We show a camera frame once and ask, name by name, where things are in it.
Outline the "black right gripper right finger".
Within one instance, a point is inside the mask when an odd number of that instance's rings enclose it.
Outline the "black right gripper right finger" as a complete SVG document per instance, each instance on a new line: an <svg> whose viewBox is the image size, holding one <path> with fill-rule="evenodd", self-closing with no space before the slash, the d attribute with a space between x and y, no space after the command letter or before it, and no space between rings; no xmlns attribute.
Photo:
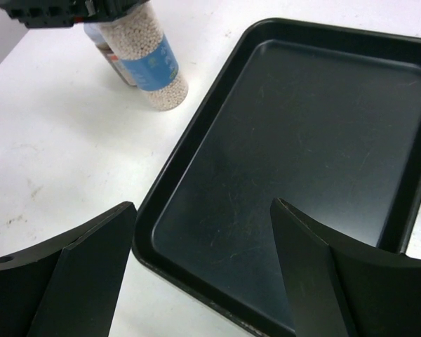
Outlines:
<svg viewBox="0 0 421 337"><path fill-rule="evenodd" d="M421 260L364 244L282 199L270 214L297 336L421 336Z"/></svg>

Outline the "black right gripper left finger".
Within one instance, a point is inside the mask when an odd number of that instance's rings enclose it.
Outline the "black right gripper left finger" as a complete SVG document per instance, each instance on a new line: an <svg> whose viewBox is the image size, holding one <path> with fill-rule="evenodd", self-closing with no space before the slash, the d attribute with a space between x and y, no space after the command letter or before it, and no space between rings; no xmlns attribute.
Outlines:
<svg viewBox="0 0 421 337"><path fill-rule="evenodd" d="M136 215L125 201L0 257L0 336L108 336Z"/></svg>

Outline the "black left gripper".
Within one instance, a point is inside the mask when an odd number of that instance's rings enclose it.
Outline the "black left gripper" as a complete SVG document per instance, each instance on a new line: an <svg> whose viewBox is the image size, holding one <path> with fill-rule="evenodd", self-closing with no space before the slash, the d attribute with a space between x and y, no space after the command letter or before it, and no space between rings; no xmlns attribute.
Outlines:
<svg viewBox="0 0 421 337"><path fill-rule="evenodd" d="M0 0L0 9L28 29L111 22L139 5L139 0Z"/></svg>

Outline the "dark sauce jar white lid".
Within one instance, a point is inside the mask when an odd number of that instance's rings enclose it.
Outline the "dark sauce jar white lid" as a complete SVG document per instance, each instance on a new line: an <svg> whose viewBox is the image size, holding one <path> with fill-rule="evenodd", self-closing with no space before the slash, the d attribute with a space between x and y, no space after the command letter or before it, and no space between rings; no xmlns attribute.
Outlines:
<svg viewBox="0 0 421 337"><path fill-rule="evenodd" d="M116 56L114 51L110 48L104 37L101 35L100 30L95 24L83 25L83 30L89 39L95 44L95 47L101 52L105 60L113 68L113 70L120 76L120 78L129 86L136 87L136 83L123 63Z"/></svg>

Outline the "tall jar silver lid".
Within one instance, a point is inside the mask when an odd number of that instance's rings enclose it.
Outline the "tall jar silver lid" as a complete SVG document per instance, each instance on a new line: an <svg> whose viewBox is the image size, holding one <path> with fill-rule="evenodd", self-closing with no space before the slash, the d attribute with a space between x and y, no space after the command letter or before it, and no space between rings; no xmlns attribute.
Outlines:
<svg viewBox="0 0 421 337"><path fill-rule="evenodd" d="M171 110L186 98L187 81L150 2L134 6L126 16L101 22L98 27L155 108Z"/></svg>

